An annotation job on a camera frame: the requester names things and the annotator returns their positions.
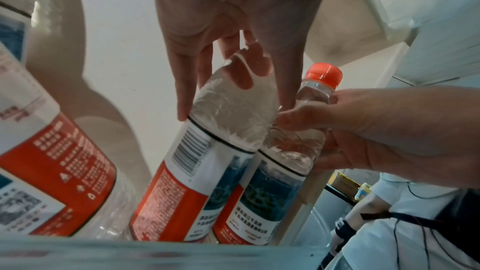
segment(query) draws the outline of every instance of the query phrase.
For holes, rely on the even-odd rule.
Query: red and white label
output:
[[[193,242],[206,237],[253,155],[189,118],[130,221],[133,238]]]
[[[0,43],[0,232],[71,236],[102,206],[114,165]]]
[[[218,241],[267,245],[305,178],[260,150],[213,226]]]

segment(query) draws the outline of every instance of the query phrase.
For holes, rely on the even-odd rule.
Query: orange bottle cap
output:
[[[319,82],[335,90],[343,77],[344,74],[336,66],[330,63],[318,62],[314,63],[308,71],[306,71],[304,79]]]

